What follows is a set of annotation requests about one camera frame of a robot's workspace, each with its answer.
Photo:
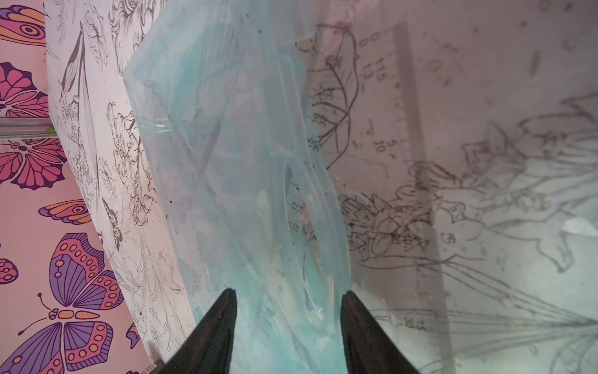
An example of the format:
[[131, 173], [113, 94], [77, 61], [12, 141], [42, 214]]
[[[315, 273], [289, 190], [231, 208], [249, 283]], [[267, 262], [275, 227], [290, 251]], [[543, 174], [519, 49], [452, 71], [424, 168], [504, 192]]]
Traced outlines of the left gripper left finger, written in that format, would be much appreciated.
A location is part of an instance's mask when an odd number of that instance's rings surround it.
[[229, 374], [237, 315], [236, 291], [227, 288], [159, 373]]

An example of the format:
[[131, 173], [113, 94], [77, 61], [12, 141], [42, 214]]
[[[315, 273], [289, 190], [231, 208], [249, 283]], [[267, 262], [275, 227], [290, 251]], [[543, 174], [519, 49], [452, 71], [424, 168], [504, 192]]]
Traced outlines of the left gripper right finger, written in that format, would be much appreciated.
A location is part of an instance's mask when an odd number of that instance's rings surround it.
[[340, 326], [349, 374], [418, 374], [353, 291], [342, 297]]

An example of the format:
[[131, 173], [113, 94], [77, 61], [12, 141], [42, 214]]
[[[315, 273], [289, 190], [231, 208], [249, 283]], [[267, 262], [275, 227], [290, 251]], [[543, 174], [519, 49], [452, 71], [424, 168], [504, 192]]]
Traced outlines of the clear plastic ruler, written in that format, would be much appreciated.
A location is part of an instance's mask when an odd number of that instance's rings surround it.
[[319, 1], [354, 291], [422, 373], [597, 371], [595, 1]]

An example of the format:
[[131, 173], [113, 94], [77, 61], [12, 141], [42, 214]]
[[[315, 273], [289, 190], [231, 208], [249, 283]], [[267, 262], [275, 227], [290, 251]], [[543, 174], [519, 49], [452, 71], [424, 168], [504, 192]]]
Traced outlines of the green transparent ruler set pouch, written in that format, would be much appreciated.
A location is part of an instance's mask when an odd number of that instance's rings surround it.
[[344, 373], [344, 220], [298, 46], [310, 1], [169, 1], [124, 73], [196, 320], [237, 294], [234, 373]]

